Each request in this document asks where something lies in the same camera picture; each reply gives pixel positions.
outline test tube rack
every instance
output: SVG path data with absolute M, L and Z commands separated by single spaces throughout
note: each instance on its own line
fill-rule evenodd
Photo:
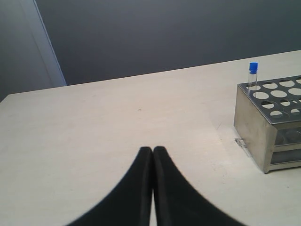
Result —
M 238 84 L 234 127 L 264 173 L 301 166 L 301 76 Z

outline wall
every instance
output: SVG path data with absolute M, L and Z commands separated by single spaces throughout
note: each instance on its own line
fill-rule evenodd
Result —
M 0 101 L 65 85 L 34 1 L 0 0 Z
M 301 49 L 297 0 L 37 0 L 68 84 Z

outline clear vial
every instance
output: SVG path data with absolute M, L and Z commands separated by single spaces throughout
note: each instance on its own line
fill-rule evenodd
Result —
M 248 84 L 248 95 L 250 95 L 251 90 L 257 90 L 257 69 L 258 63 L 252 62 L 249 67 L 249 84 Z

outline blue cap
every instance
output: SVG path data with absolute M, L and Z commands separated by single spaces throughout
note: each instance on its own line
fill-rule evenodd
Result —
M 256 74 L 257 69 L 258 69 L 258 63 L 256 63 L 256 62 L 250 63 L 250 68 L 249 68 L 250 74 Z

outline white table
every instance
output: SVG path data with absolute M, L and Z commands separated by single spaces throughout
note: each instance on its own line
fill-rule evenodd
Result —
M 263 174 L 234 142 L 236 85 L 301 74 L 301 51 L 9 95 L 0 103 L 0 225 L 62 226 L 164 145 L 189 182 L 247 225 L 301 221 L 301 169 Z M 152 212 L 151 225 L 156 225 Z

